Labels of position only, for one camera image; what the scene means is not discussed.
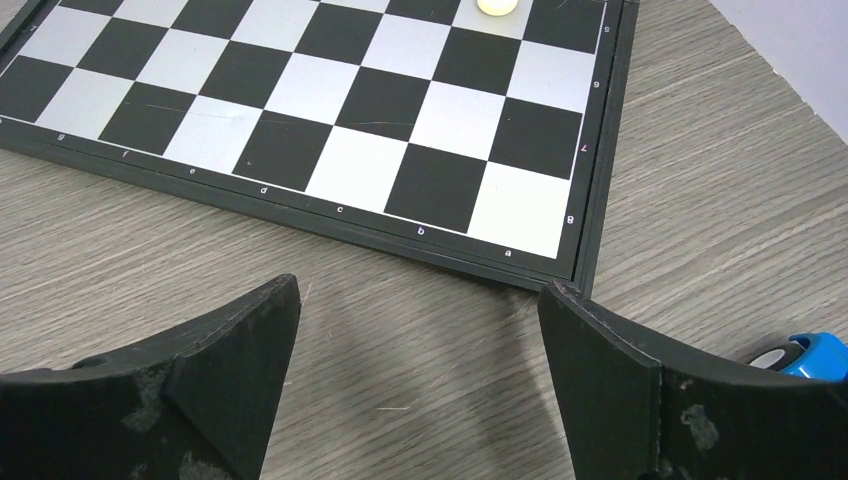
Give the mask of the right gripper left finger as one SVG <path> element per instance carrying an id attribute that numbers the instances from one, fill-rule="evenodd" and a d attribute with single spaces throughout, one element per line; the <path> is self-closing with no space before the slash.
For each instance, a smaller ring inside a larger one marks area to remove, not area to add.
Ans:
<path id="1" fill-rule="evenodd" d="M 256 479 L 301 313 L 277 276 L 65 370 L 1 377 L 5 479 Z"/>

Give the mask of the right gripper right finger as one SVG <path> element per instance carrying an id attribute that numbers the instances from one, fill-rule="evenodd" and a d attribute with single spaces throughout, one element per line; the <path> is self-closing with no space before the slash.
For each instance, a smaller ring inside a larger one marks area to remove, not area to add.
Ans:
<path id="1" fill-rule="evenodd" d="M 538 299 L 579 479 L 843 479 L 847 385 L 748 366 L 552 283 Z"/>

